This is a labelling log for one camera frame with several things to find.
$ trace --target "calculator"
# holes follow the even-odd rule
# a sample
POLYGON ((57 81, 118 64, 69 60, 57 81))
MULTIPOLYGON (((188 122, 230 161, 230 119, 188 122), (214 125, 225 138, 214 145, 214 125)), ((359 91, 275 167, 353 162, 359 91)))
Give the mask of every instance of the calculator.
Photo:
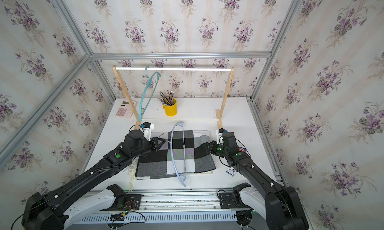
POLYGON ((132 114, 133 114, 133 111, 131 106, 129 105, 129 102, 123 101, 121 106, 119 107, 119 110, 116 113, 116 116, 121 118, 131 118, 132 114))

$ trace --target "yellow pencil cup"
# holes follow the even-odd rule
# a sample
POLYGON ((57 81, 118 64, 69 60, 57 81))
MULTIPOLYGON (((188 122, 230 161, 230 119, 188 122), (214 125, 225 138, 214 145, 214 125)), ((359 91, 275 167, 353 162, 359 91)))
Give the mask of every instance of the yellow pencil cup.
POLYGON ((163 109, 165 109, 166 115, 169 117, 175 116, 177 113, 177 101, 175 100, 175 98, 173 98, 173 102, 174 104, 172 106, 165 106, 163 104, 163 109))

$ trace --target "white table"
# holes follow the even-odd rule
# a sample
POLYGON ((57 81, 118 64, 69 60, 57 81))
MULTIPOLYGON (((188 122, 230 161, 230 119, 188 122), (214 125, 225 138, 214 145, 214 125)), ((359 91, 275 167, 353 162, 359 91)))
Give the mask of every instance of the white table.
MULTIPOLYGON (((104 125, 99 140, 92 152, 87 163, 86 170, 95 165, 109 151, 113 150, 120 142, 124 141, 125 135, 129 128, 136 123, 135 117, 132 115, 130 119, 117 117, 118 111, 124 98, 116 99, 113 104, 111 113, 104 125)), ((136 102, 136 109, 139 109, 139 98, 133 98, 136 102)), ((165 115, 161 103, 157 99, 152 99, 143 118, 169 118, 171 120, 151 120, 155 125, 153 132, 168 132, 172 130, 177 120, 172 119, 188 119, 188 118, 216 118, 215 109, 220 109, 223 98, 177 98, 177 114, 174 117, 165 115)), ((252 160, 257 166, 263 170, 273 180, 276 180, 262 140, 257 131, 257 127, 252 117, 246 98, 228 98, 222 116, 223 128, 234 132, 237 139, 242 141, 247 150, 252 155, 252 160)), ((209 130, 211 140, 216 140, 215 130, 217 129, 216 121, 185 121, 184 130, 209 130)), ((234 177, 225 171, 227 167, 222 165, 218 156, 213 156, 216 169, 212 174, 187 175, 184 188, 176 177, 164 179, 147 179, 134 180, 134 190, 177 190, 177 189, 220 189, 232 188, 238 184, 249 181, 239 173, 234 177)), ((93 190, 104 190, 109 185, 118 184, 122 189, 128 190, 130 176, 127 171, 121 171, 117 175, 105 180, 97 185, 93 190)))

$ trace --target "black and white blanket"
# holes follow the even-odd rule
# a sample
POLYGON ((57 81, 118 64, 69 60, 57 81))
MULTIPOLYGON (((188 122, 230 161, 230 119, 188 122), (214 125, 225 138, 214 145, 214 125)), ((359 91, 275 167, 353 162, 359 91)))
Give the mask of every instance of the black and white blanket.
MULTIPOLYGON (((215 164, 211 154, 201 144, 210 142, 210 137, 199 131, 184 131, 185 169, 187 173, 203 173, 214 170, 215 164)), ((179 174, 184 174, 183 131, 173 133, 173 157, 179 174)), ((137 179, 158 179, 176 177, 170 155, 170 143, 163 144, 159 151, 140 156, 137 162, 137 179)))

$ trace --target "label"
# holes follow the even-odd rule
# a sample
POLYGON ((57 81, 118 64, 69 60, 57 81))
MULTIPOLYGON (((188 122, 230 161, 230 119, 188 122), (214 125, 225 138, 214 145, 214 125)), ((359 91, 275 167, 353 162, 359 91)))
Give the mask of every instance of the label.
POLYGON ((228 167, 226 172, 232 177, 236 174, 236 170, 233 167, 228 167))

